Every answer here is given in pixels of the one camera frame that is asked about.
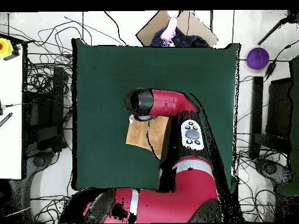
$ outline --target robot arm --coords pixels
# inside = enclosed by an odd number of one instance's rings
[[[103,193],[91,205],[86,223],[220,222],[213,168],[192,102],[179,92],[135,89],[127,95],[126,107],[135,116],[171,117],[159,190],[118,188]]]

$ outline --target dark fabric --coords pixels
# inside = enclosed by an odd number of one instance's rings
[[[207,114],[224,178],[231,180],[238,44],[226,49],[155,49],[91,47],[73,40],[72,45],[74,86],[77,83],[73,188],[157,188],[159,161],[149,150],[126,144],[129,113],[124,98],[134,88],[175,90],[191,99],[193,93]]]
[[[172,38],[172,42],[176,47],[197,47],[197,48],[209,48],[209,44],[200,36],[185,36],[183,34],[177,33],[175,37]]]
[[[161,39],[161,34],[165,31],[166,27],[155,33],[152,39],[151,47],[168,47],[167,44]],[[197,48],[209,48],[209,44],[200,36],[185,36],[178,29],[176,34],[172,38],[172,42],[175,47],[197,47]]]

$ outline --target control buttons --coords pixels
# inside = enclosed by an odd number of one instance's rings
[[[189,139],[199,139],[199,132],[195,129],[189,129],[186,131],[185,137]]]

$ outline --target yellow object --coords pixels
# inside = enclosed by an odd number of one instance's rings
[[[0,58],[6,58],[12,55],[13,48],[10,40],[0,38]]]

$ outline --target white button panel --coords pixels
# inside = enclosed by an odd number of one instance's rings
[[[197,139],[191,139],[186,137],[186,133],[188,130],[193,129],[198,131],[199,138]],[[201,132],[201,128],[198,125],[197,122],[194,120],[186,120],[180,127],[181,133],[182,133],[182,144],[184,147],[189,149],[195,149],[196,151],[200,151],[204,148],[203,145],[203,134]]]

